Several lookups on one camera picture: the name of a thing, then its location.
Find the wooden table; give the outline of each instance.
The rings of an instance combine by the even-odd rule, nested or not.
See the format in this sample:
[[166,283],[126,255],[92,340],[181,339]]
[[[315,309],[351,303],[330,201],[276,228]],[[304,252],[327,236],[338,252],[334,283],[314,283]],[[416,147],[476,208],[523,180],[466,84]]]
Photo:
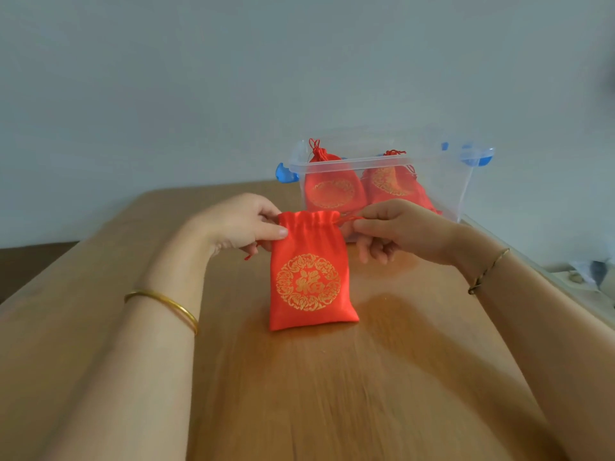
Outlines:
[[[144,194],[0,310],[0,459],[35,458],[122,314],[122,295],[189,214],[235,193],[300,208],[276,182]],[[358,324],[267,330],[269,256],[210,263],[189,460],[564,459],[495,328],[450,267],[349,247]]]

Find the red drawstring bag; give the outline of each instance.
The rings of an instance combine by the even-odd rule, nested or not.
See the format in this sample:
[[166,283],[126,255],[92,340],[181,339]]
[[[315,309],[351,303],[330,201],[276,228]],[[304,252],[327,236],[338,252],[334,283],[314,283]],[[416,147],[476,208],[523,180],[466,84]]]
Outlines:
[[[327,153],[327,149],[320,146],[319,139],[310,139],[309,144],[314,153],[310,163],[342,160]],[[311,212],[334,209],[346,213],[367,205],[365,190],[353,170],[306,174],[305,195],[307,209]]]
[[358,322],[350,303],[348,253],[340,222],[336,211],[279,215],[288,236],[272,243],[270,330]]
[[[385,155],[405,153],[403,150],[389,150]],[[436,210],[427,193],[425,193],[424,187],[416,180],[416,171],[412,165],[369,168],[363,172],[361,180],[365,185],[365,192],[370,204],[399,198],[414,202],[437,214],[442,214],[441,211]]]

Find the forearm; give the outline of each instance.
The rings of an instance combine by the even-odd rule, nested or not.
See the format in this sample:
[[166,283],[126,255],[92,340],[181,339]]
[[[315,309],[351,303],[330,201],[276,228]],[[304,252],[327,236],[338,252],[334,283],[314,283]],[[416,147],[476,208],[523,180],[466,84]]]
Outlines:
[[[455,264],[469,284],[502,246],[461,229]],[[573,459],[614,459],[615,333],[512,254],[477,297]]]
[[[211,247],[190,224],[163,246],[135,285],[162,293],[199,317]],[[53,460],[180,460],[186,455],[194,333],[165,305],[129,300],[64,427]]]

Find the gold bangle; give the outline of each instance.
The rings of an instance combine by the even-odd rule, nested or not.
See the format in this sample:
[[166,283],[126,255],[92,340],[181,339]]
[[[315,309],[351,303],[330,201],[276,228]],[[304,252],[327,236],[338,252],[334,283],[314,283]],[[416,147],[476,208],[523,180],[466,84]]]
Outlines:
[[502,252],[500,252],[500,254],[497,256],[497,258],[493,261],[493,263],[491,264],[491,266],[485,270],[477,279],[476,281],[474,281],[473,286],[470,287],[470,289],[467,290],[467,294],[476,294],[476,289],[483,284],[483,278],[484,276],[487,274],[488,271],[490,271],[493,267],[496,266],[496,263],[498,263],[500,261],[500,259],[502,259],[503,256],[505,256],[506,254],[508,254],[508,252],[511,250],[510,247],[508,247],[507,249],[504,249]]
[[124,303],[126,304],[128,300],[134,296],[146,296],[151,299],[155,299],[158,302],[162,302],[172,311],[178,312],[191,325],[195,336],[199,334],[199,321],[196,320],[194,315],[192,315],[187,309],[176,303],[173,299],[166,297],[164,294],[150,291],[149,289],[136,289],[124,296]]

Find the gold print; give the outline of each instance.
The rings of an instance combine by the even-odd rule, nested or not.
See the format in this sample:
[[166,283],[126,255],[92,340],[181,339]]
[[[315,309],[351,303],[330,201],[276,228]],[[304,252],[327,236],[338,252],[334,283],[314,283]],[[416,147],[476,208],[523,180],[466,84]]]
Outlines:
[[400,187],[397,182],[394,166],[386,166],[374,171],[372,176],[372,182],[374,186],[382,189],[384,192],[388,192],[393,195],[409,195],[412,194],[411,190],[406,190]]
[[312,312],[331,304],[340,293],[335,267],[318,255],[297,255],[278,272],[275,285],[281,298],[297,310]]
[[354,196],[354,186],[347,179],[322,181],[314,186],[311,200],[320,208],[338,208],[347,204]]

